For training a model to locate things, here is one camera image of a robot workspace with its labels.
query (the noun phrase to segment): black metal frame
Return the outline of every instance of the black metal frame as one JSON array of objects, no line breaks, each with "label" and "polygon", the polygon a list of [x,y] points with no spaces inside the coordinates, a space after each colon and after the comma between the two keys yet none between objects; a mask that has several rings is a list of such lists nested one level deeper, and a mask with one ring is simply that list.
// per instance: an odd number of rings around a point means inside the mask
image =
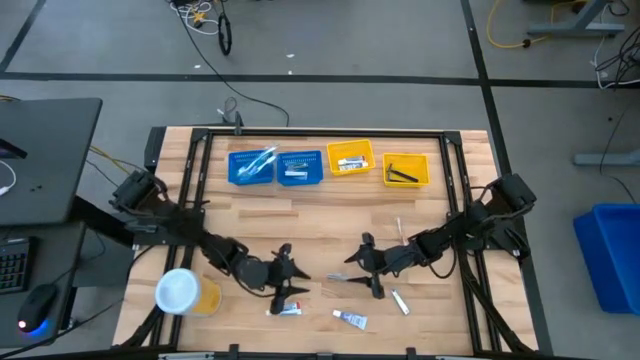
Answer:
[{"label": "black metal frame", "polygon": [[[213,144],[214,137],[217,136],[234,136],[237,132],[233,127],[215,127],[215,128],[194,128],[191,134],[191,141],[189,144],[189,151],[187,154],[187,159],[185,162],[185,171],[182,179],[182,184],[180,188],[180,196],[178,200],[178,204],[180,206],[186,206],[189,202],[187,201],[187,193],[189,192],[189,186],[191,182],[191,177],[193,175],[193,162],[195,161],[196,150],[198,148],[198,144],[200,142],[204,142],[204,152],[202,156],[202,162],[200,165],[200,171],[198,175],[198,182],[196,187],[195,198],[190,201],[194,204],[194,208],[204,212],[201,208],[203,204],[203,195],[205,190],[205,181],[207,177],[207,171],[210,162],[211,149]],[[450,213],[459,212],[459,206],[456,196],[455,190],[455,182],[453,177],[453,170],[451,166],[451,156],[450,156],[450,146],[453,147],[455,152],[455,157],[458,164],[458,172],[462,182],[463,189],[463,199],[465,206],[469,202],[472,201],[471,198],[471,188],[469,184],[469,176],[467,173],[467,167],[464,157],[464,152],[462,150],[462,139],[459,131],[420,131],[420,130],[359,130],[359,129],[282,129],[282,128],[243,128],[242,135],[246,136],[313,136],[313,137],[322,137],[322,136],[330,136],[330,137],[379,137],[379,138],[390,138],[390,137],[399,137],[399,138],[420,138],[420,139],[431,139],[437,140],[440,145],[440,155],[442,157],[443,164],[443,172],[444,178],[447,188],[448,201],[449,201],[449,211]],[[177,245],[171,245],[169,247],[169,253],[167,254],[167,260],[165,262],[165,272],[172,269],[176,260],[176,250]],[[464,256],[467,259],[467,250],[466,249],[455,249],[454,251],[458,252],[458,256]],[[193,259],[194,248],[189,246],[185,249],[185,255],[181,263],[181,267],[190,268],[191,262]],[[478,274],[478,282],[483,289],[483,291],[487,294],[488,298],[491,299],[491,289],[489,284],[489,279],[487,275],[486,264],[483,256],[482,250],[475,252],[475,262]],[[463,266],[462,263],[468,266],[468,261],[461,262],[458,266]],[[473,293],[470,288],[463,281],[463,292],[465,299],[465,307],[467,312],[467,321],[469,324],[469,334],[471,336],[471,345],[473,348],[474,354],[482,353],[485,351],[482,346],[482,340],[480,337],[480,328],[478,325],[478,317],[475,307],[475,299]],[[155,346],[159,344],[160,331],[162,329],[163,319],[161,318],[154,331],[152,332],[151,343],[150,345]],[[180,336],[180,328],[182,324],[182,318],[180,316],[175,316],[173,323],[171,325],[170,332],[170,340],[169,345],[177,348],[179,336]],[[489,326],[489,339],[491,343],[491,351],[501,352],[501,342],[500,336],[498,334],[497,328],[493,321],[487,316],[487,324]],[[413,348],[407,349],[409,353],[414,351]],[[223,355],[224,353],[216,352],[216,355]],[[278,358],[288,358],[292,354],[288,353],[253,353],[251,357],[258,358],[269,358],[269,357],[278,357]],[[317,358],[318,354],[295,354],[296,358],[300,358],[300,356],[308,356],[309,358]],[[363,358],[363,355],[347,355],[347,354],[335,354],[339,355],[340,358]],[[394,359],[394,358],[402,358],[406,359],[407,355],[375,355],[370,356],[367,355],[366,358],[379,358],[379,359]],[[423,357],[418,356],[416,358],[431,358],[431,357]]]}]

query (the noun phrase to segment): yellow plastic bin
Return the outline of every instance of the yellow plastic bin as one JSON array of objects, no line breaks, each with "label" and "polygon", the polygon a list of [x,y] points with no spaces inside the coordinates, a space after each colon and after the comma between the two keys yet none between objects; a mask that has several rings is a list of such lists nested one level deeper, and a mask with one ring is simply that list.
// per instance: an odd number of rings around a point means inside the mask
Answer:
[{"label": "yellow plastic bin", "polygon": [[[335,176],[363,173],[376,167],[373,147],[371,146],[371,141],[367,139],[329,143],[327,144],[327,153],[329,154],[331,173]],[[369,166],[362,169],[340,170],[338,161],[352,156],[364,156]]]},{"label": "yellow plastic bin", "polygon": [[[418,179],[414,182],[389,181],[387,169],[393,165],[393,170],[403,172]],[[394,154],[385,153],[382,155],[382,176],[384,184],[389,187],[418,188],[429,185],[429,159],[424,154]],[[397,175],[391,175],[391,179],[402,180]]]}]

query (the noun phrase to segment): yellow cable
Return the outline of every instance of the yellow cable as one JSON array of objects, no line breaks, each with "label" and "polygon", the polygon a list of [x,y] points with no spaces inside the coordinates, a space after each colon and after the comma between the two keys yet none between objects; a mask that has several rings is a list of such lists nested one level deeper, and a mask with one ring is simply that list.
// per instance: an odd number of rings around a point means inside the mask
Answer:
[{"label": "yellow cable", "polygon": [[[491,23],[493,22],[493,15],[496,12],[496,9],[498,9],[498,5],[500,5],[500,2],[502,0],[495,0],[493,3],[493,6],[491,7],[491,11],[489,12],[489,17],[487,18],[487,26],[486,26],[486,30],[487,30],[487,39],[489,40],[489,42],[491,43],[491,45],[500,48],[500,49],[517,49],[517,48],[521,48],[525,46],[525,42],[522,41],[518,44],[499,44],[497,43],[495,40],[493,40],[493,37],[491,37]],[[587,0],[575,0],[575,1],[570,1],[570,2],[565,2],[565,3],[559,3],[559,4],[555,4],[553,6],[551,6],[551,23],[553,24],[554,18],[555,18],[555,10],[557,7],[559,6],[563,6],[563,5],[573,5],[573,4],[577,4],[577,3],[586,3]],[[539,38],[535,38],[535,39],[527,39],[530,41],[530,45],[533,45],[535,43],[538,43],[540,41],[544,41],[551,38],[551,35],[545,35],[545,36],[541,36]]]},{"label": "yellow cable", "polygon": [[113,165],[117,166],[120,170],[124,171],[127,175],[131,174],[131,172],[129,172],[129,170],[125,169],[124,166],[120,165],[120,163],[118,163],[118,161],[116,161],[116,159],[112,158],[111,155],[107,154],[105,151],[103,151],[99,147],[91,145],[90,149],[96,155],[102,156],[103,158],[111,161],[113,163]]}]

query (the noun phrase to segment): plastic cup lid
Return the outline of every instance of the plastic cup lid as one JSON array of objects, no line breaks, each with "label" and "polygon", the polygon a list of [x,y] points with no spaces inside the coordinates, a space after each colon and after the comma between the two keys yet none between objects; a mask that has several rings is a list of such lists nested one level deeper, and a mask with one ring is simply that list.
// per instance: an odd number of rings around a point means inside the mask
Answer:
[{"label": "plastic cup lid", "polygon": [[187,269],[167,272],[156,286],[156,304],[169,314],[189,312],[200,298],[200,283],[196,274]]}]

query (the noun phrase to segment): keyboard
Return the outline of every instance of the keyboard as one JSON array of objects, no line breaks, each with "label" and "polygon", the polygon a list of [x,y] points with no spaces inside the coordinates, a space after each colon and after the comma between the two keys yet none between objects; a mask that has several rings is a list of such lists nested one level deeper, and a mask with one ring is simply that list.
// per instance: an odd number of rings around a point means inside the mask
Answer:
[{"label": "keyboard", "polygon": [[32,237],[0,241],[0,295],[28,289],[34,243]]}]

